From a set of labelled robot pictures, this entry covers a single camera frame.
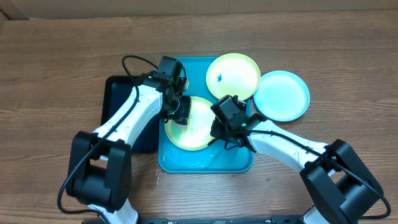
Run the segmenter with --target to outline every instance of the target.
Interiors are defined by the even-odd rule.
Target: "wooden surface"
[[[6,21],[0,35],[0,222],[78,223],[56,196],[70,144],[100,124],[105,80],[121,59],[240,52],[261,72],[289,70],[311,93],[283,128],[314,141],[349,142],[398,213],[398,11]],[[150,69],[130,60],[139,74]],[[305,212],[300,176],[256,154],[243,174],[168,174],[157,155],[132,158],[130,200],[144,218],[268,217]],[[64,197],[70,209],[84,208]],[[378,203],[370,213],[384,213]]]

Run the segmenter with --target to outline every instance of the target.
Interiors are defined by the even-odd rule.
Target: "plate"
[[[237,95],[240,100],[246,100],[257,90],[260,79],[255,61],[237,53],[218,57],[206,73],[207,88],[218,99]]]
[[[261,77],[254,94],[260,112],[274,121],[295,120],[307,110],[310,91],[304,81],[287,71],[273,71]]]
[[[210,101],[191,96],[192,104],[187,129],[181,128],[172,121],[165,123],[167,137],[177,147],[189,151],[204,149],[214,138],[210,136],[211,125],[215,114]]]

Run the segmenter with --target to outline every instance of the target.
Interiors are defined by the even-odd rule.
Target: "yellow plate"
[[[177,147],[189,151],[196,151],[207,147],[214,138],[210,136],[211,125],[215,114],[210,107],[210,101],[191,96],[191,111],[188,119],[187,129],[183,129],[169,121],[164,124],[167,137]]]
[[[206,74],[207,88],[218,99],[237,95],[246,100],[260,84],[260,69],[255,61],[243,54],[225,54],[214,60]]]

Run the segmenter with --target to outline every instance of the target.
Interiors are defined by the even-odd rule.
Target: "cyan plate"
[[[273,71],[261,77],[254,94],[260,112],[274,121],[293,121],[307,110],[310,91],[304,81],[291,72]]]
[[[206,72],[217,57],[178,57],[189,79],[188,96],[199,96],[212,104],[217,102],[207,89]],[[251,114],[248,106],[246,113]],[[159,124],[159,165],[171,173],[238,173],[245,172],[254,162],[254,154],[246,148],[224,150],[224,142],[219,140],[204,149],[187,151],[177,147],[167,137],[164,123]]]

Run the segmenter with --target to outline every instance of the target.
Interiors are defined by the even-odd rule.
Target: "dark blue tray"
[[[187,71],[188,90],[184,95],[199,96],[215,103],[215,98],[207,88],[206,72],[217,57],[177,57]],[[251,107],[246,113],[251,115]],[[170,173],[238,173],[245,172],[253,165],[254,154],[246,148],[224,150],[224,142],[219,140],[198,151],[186,151],[177,147],[167,137],[164,123],[159,124],[159,164]]]

